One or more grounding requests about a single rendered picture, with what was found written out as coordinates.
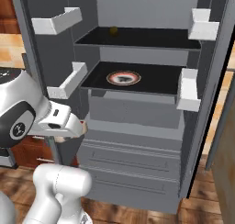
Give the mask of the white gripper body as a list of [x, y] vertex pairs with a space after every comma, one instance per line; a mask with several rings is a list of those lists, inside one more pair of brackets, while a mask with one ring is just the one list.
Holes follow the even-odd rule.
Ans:
[[87, 132], [87, 125], [85, 121], [80, 121], [79, 118], [71, 113], [65, 119], [65, 124], [56, 124], [54, 122], [41, 122], [34, 124], [29, 131], [30, 135], [36, 136], [53, 136], [59, 138], [80, 138]]

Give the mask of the grey fridge drawer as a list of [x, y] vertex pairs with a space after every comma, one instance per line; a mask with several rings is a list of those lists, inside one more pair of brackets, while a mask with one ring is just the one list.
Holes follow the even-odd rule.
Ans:
[[178, 196], [178, 183], [173, 180], [127, 174], [86, 165], [82, 165], [81, 168], [93, 175], [95, 181], [99, 184], [115, 185], [167, 196]]
[[137, 174], [166, 176], [176, 179], [180, 173], [180, 158], [166, 154], [135, 151], [115, 144], [83, 142], [78, 151], [81, 165]]

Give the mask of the grey fridge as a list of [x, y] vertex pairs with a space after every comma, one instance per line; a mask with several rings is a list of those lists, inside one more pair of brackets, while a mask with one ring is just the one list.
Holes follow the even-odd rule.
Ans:
[[[95, 0], [95, 4], [87, 8], [92, 13], [89, 20], [96, 23], [94, 28], [171, 28], [186, 29], [188, 32], [191, 10], [197, 8], [198, 2], [199, 0]], [[189, 55], [199, 55], [201, 50], [76, 46], [97, 48], [98, 63], [157, 64], [188, 69], [191, 68], [188, 64]], [[88, 69], [88, 74], [96, 65]], [[176, 108], [177, 94], [159, 95], [88, 88], [82, 88], [81, 94], [83, 115], [88, 124], [83, 142], [115, 144], [135, 151], [178, 156], [181, 161], [186, 110]], [[144, 173], [137, 175], [173, 180], [178, 183], [179, 190], [180, 174], [176, 179]], [[167, 213], [176, 212], [180, 202], [178, 196], [103, 185], [97, 183], [94, 176], [93, 179], [93, 187], [88, 196], [95, 201]]]

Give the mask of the grey fridge door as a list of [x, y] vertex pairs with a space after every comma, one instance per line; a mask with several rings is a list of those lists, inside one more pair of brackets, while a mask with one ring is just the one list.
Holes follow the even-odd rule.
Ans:
[[198, 156], [203, 150], [209, 123], [217, 100], [217, 90], [224, 76], [224, 64], [229, 53], [235, 26], [235, 0], [199, 0], [199, 8], [210, 9], [209, 22], [218, 22], [215, 40], [201, 42], [199, 55], [189, 55], [189, 67], [198, 70], [197, 96], [201, 99], [198, 112], [184, 112], [185, 132], [181, 148], [181, 173], [178, 197], [188, 197], [194, 180]]
[[[97, 48], [79, 47], [74, 42], [96, 26], [89, 17], [88, 6], [95, 0], [13, 0], [19, 28], [28, 58], [28, 67], [42, 92], [57, 87], [73, 70], [73, 62], [84, 62], [92, 69], [99, 61]], [[31, 20], [51, 18], [64, 12], [66, 7], [79, 7], [84, 20], [58, 35], [37, 35]]]

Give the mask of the black fridge shelf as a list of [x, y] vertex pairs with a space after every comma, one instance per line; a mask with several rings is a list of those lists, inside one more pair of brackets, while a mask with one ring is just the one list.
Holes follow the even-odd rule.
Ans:
[[118, 28], [115, 34], [110, 28], [97, 27], [76, 45], [97, 45], [114, 47], [163, 48], [179, 50], [200, 50], [198, 40], [190, 40], [186, 29], [171, 28]]
[[[100, 62], [83, 80], [82, 88], [137, 92], [159, 95], [176, 95], [182, 66], [139, 64], [125, 62]], [[134, 72], [140, 80], [131, 85], [111, 84], [111, 73]]]

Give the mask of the white door bin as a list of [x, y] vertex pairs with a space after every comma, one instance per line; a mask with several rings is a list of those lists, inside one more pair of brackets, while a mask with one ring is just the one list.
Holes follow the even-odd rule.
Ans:
[[197, 69], [183, 68], [178, 80], [176, 108], [197, 112], [201, 100], [197, 97]]
[[65, 7], [64, 12], [58, 16], [50, 18], [33, 17], [31, 22], [37, 35], [58, 35], [82, 20], [82, 12], [79, 7]]
[[215, 40], [218, 34], [218, 22], [210, 21], [209, 8], [193, 8], [191, 10], [188, 38], [194, 40]]
[[69, 99], [73, 91], [87, 75], [87, 66], [84, 62], [72, 62], [73, 71], [59, 87], [48, 86], [49, 98]]

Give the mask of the wooden base cupboards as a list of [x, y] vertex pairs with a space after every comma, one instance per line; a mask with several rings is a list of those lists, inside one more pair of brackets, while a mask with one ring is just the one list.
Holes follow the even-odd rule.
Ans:
[[[58, 150], [62, 157], [62, 151], [59, 147], [62, 140], [55, 139], [55, 142], [57, 143]], [[13, 147], [11, 151], [19, 166], [36, 168], [42, 163], [54, 163], [50, 147], [47, 145], [45, 139], [40, 136], [26, 136], [17, 146]]]

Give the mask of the round white red-rimmed plate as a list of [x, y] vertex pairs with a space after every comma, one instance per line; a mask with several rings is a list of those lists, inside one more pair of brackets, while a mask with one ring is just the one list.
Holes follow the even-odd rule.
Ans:
[[[117, 79], [118, 76], [128, 76], [132, 78], [130, 82], [122, 82], [120, 83]], [[112, 72], [107, 77], [106, 80], [113, 85], [119, 85], [119, 86], [128, 86], [128, 85], [134, 85], [138, 83], [141, 80], [141, 76], [138, 73], [132, 72], [132, 71], [119, 71], [119, 72]]]

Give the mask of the wooden side panel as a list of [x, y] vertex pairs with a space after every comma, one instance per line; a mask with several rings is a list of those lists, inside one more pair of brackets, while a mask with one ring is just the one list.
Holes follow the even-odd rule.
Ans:
[[235, 78], [232, 80], [226, 104], [212, 172], [224, 224], [235, 224]]

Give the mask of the wooden wall cupboard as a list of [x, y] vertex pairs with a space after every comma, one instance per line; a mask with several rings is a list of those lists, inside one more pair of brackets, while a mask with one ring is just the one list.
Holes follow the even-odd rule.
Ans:
[[0, 0], [0, 33], [20, 33], [12, 0]]

